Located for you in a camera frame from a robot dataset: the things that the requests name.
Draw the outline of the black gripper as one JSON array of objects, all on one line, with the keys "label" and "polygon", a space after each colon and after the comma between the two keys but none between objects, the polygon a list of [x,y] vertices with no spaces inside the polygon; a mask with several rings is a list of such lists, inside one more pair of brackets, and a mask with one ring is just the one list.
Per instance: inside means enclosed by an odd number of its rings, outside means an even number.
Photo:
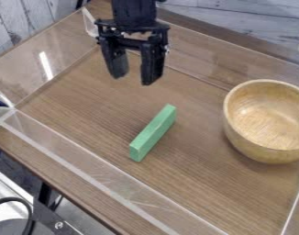
[{"label": "black gripper", "polygon": [[166,49],[169,48],[167,24],[154,21],[147,25],[119,25],[114,19],[98,19],[98,44],[114,79],[129,73],[127,51],[142,51],[142,84],[151,85],[163,75]]}]

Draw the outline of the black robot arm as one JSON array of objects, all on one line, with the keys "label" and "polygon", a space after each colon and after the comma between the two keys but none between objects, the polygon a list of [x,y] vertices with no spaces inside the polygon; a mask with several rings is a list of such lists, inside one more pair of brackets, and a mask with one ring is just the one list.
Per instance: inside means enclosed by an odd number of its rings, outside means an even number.
[{"label": "black robot arm", "polygon": [[157,2],[113,0],[113,19],[98,19],[98,44],[114,79],[129,73],[127,50],[142,55],[142,84],[151,85],[163,75],[171,27],[158,22]]}]

